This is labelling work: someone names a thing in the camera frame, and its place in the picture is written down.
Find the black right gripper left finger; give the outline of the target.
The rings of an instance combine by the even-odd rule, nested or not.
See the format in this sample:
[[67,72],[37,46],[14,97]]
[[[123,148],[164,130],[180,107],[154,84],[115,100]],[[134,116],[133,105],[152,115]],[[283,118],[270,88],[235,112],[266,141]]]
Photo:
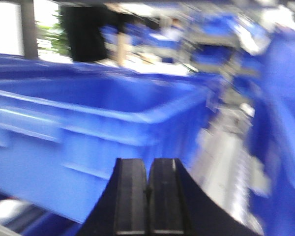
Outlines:
[[116,160],[109,182],[79,236],[147,236],[147,174],[138,158]]

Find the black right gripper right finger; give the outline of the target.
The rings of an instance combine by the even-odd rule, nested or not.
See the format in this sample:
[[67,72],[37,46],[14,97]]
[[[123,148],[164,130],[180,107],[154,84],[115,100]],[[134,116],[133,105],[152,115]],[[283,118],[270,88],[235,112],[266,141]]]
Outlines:
[[193,180],[179,159],[156,158],[149,171],[152,236],[255,236]]

